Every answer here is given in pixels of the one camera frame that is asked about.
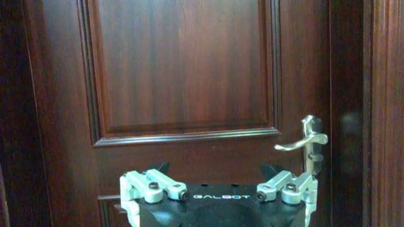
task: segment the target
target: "raised door panel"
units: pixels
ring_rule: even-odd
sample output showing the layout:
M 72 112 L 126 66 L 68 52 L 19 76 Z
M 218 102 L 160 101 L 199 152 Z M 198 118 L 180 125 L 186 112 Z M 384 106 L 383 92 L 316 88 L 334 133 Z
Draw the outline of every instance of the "raised door panel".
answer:
M 266 0 L 82 5 L 96 146 L 279 134 Z

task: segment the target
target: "screw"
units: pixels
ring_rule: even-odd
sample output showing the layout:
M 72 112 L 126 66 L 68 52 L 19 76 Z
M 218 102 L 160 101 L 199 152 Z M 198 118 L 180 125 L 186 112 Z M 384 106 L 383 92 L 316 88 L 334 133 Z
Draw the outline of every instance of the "screw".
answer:
M 158 182 L 151 182 L 150 183 L 150 189 L 158 190 L 159 189 L 159 183 Z
M 296 184 L 288 183 L 288 184 L 286 185 L 286 188 L 287 188 L 290 191 L 296 192 Z
M 188 192 L 184 190 L 179 196 L 180 200 L 186 201 L 188 199 Z
M 258 192 L 258 199 L 259 201 L 266 201 L 267 195 L 263 192 Z

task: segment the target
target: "wooden door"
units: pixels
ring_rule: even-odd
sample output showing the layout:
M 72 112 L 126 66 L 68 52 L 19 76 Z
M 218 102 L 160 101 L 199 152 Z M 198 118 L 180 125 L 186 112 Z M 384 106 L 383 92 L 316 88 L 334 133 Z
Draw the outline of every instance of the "wooden door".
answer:
M 119 176 L 190 183 L 300 174 L 307 114 L 330 134 L 330 1 L 26 0 L 55 226 L 122 226 Z M 330 147 L 314 226 L 331 223 Z

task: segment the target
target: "door lock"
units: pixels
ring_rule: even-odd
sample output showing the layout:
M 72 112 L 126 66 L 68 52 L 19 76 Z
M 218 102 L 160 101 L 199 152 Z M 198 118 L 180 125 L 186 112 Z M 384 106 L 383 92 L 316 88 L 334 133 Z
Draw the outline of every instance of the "door lock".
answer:
M 328 136 L 322 133 L 322 119 L 314 115 L 308 115 L 303 120 L 304 138 L 292 144 L 275 146 L 276 150 L 291 151 L 303 147 L 304 149 L 304 169 L 312 175 L 318 175 L 322 171 L 322 145 L 327 144 Z

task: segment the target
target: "logo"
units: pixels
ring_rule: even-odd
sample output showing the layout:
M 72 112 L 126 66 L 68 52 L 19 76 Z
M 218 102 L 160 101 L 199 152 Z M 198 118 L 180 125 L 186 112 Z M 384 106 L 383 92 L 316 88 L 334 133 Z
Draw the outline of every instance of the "logo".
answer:
M 214 199 L 214 200 L 242 200 L 242 199 L 248 199 L 250 197 L 251 197 L 250 195 L 222 195 L 222 196 L 194 195 L 195 199 Z

